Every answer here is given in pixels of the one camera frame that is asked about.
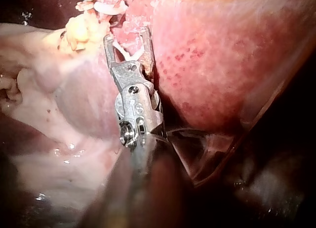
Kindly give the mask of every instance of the blood spot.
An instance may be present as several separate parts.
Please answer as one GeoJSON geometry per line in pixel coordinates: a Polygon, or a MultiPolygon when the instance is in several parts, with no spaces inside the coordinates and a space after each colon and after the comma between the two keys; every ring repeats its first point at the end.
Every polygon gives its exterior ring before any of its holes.
{"type": "Polygon", "coordinates": [[[193,38],[193,39],[189,40],[189,41],[187,42],[187,44],[189,45],[189,44],[193,44],[193,43],[195,43],[195,42],[196,42],[196,39],[193,38]]]}
{"type": "Polygon", "coordinates": [[[184,54],[181,54],[181,55],[176,55],[174,58],[177,60],[177,61],[180,61],[181,59],[183,59],[184,57],[184,54]]]}
{"type": "Polygon", "coordinates": [[[197,57],[199,57],[199,58],[202,57],[202,56],[204,55],[204,53],[205,53],[204,51],[198,52],[198,53],[197,53],[197,57]]]}
{"type": "Polygon", "coordinates": [[[164,68],[164,64],[162,61],[159,62],[159,66],[163,69],[164,68]]]}
{"type": "Polygon", "coordinates": [[[189,112],[189,111],[192,111],[192,106],[190,106],[190,104],[188,102],[184,102],[184,103],[182,103],[182,109],[185,112],[189,112]]]}

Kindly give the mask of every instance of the screw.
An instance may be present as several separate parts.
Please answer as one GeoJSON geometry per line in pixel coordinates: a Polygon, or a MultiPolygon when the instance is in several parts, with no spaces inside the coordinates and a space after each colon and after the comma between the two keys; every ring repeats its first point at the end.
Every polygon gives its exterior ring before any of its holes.
{"type": "Polygon", "coordinates": [[[137,69],[137,66],[134,65],[134,64],[129,64],[127,65],[127,70],[130,71],[130,72],[133,72],[137,69]]]}
{"type": "Polygon", "coordinates": [[[129,88],[128,92],[129,92],[130,94],[136,94],[136,93],[139,92],[139,89],[138,89],[137,86],[131,86],[131,87],[129,88]]]}

